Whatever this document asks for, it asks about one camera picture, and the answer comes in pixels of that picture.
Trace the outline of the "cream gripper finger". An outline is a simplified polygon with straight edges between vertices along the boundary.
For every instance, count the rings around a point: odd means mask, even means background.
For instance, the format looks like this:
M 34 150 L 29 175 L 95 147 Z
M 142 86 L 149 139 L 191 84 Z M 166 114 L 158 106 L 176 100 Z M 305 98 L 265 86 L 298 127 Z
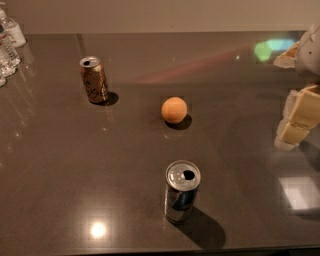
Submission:
M 300 42 L 294 43 L 286 51 L 276 57 L 273 64 L 280 68 L 294 68 L 295 59 Z
M 320 123 L 320 86 L 308 84 L 300 91 L 291 90 L 283 109 L 274 145 L 281 150 L 296 148 Z

